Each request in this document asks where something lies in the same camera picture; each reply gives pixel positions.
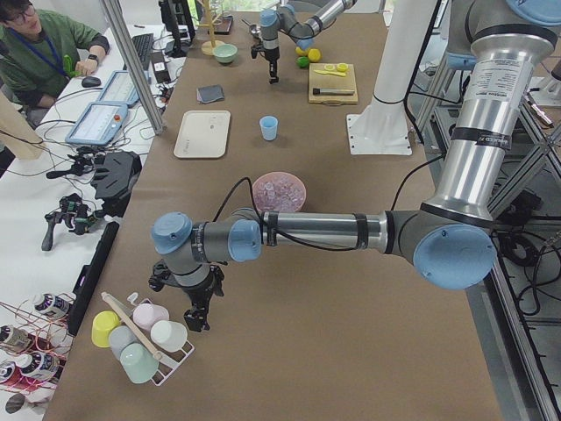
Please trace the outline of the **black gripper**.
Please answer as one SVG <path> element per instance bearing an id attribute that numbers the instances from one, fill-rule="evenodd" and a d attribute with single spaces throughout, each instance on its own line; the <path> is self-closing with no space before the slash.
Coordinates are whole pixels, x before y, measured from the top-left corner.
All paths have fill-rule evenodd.
<path id="1" fill-rule="evenodd" d="M 277 61 L 280 58 L 279 39 L 262 39 L 251 47 L 252 58 L 255 59 L 258 53 L 263 53 L 269 62 L 269 83 L 274 84 L 279 81 Z"/>
<path id="2" fill-rule="evenodd" d="M 165 286 L 185 292 L 192 304 L 191 309 L 183 315 L 187 328 L 192 332 L 203 332 L 209 330 L 207 317 L 211 298 L 224 295 L 223 280 L 222 269 L 214 264 L 202 264 L 190 273 L 179 275 L 160 260 L 153 265 L 148 284 L 155 292 L 161 291 Z"/>

